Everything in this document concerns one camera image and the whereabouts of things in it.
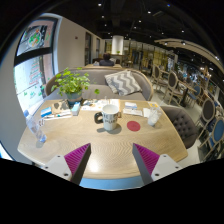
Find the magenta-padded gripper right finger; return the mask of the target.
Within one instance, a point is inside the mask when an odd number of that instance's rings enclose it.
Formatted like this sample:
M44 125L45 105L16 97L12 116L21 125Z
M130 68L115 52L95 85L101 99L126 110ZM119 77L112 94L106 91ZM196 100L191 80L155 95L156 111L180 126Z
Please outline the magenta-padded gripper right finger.
M157 153L136 143L132 154L145 185L181 170L181 167L167 154Z

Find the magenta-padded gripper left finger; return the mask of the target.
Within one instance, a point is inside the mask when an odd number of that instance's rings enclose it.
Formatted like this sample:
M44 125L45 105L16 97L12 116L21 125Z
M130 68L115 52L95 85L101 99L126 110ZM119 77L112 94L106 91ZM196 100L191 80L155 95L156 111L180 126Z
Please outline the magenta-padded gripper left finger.
M91 144L87 143L66 155L54 156L47 164L43 166L43 169L65 180L75 183L76 185L79 185L90 155Z

